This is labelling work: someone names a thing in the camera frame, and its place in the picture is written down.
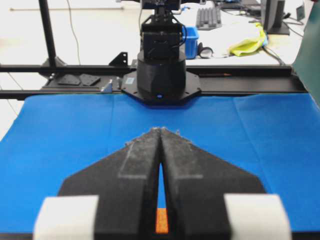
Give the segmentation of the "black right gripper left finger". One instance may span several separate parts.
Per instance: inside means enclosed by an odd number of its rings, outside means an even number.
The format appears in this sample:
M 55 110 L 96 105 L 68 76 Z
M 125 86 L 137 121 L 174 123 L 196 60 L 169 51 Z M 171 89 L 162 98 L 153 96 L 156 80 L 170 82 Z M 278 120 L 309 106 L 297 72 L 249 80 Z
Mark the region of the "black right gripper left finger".
M 36 240 L 145 240 L 155 227 L 160 130 L 68 176 L 44 199 Z

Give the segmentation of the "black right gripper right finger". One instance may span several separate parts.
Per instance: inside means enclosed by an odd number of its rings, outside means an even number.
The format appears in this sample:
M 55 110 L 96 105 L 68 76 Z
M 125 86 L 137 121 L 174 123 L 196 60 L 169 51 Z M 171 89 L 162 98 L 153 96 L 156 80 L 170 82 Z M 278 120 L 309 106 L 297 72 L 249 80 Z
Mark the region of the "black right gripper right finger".
M 160 130 L 169 230 L 177 240 L 289 240 L 280 197 L 260 179 Z

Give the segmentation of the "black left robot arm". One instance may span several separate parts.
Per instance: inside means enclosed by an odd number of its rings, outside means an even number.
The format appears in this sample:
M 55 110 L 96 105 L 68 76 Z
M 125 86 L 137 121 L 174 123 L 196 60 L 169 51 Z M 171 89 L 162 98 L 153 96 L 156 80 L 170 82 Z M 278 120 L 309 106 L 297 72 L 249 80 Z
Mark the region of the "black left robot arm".
M 201 92 L 200 78 L 188 72 L 181 47 L 187 29 L 173 14 L 181 0 L 141 0 L 142 10 L 153 10 L 140 23 L 141 49 L 136 71 L 126 74 L 121 90 L 145 103 L 178 104 Z

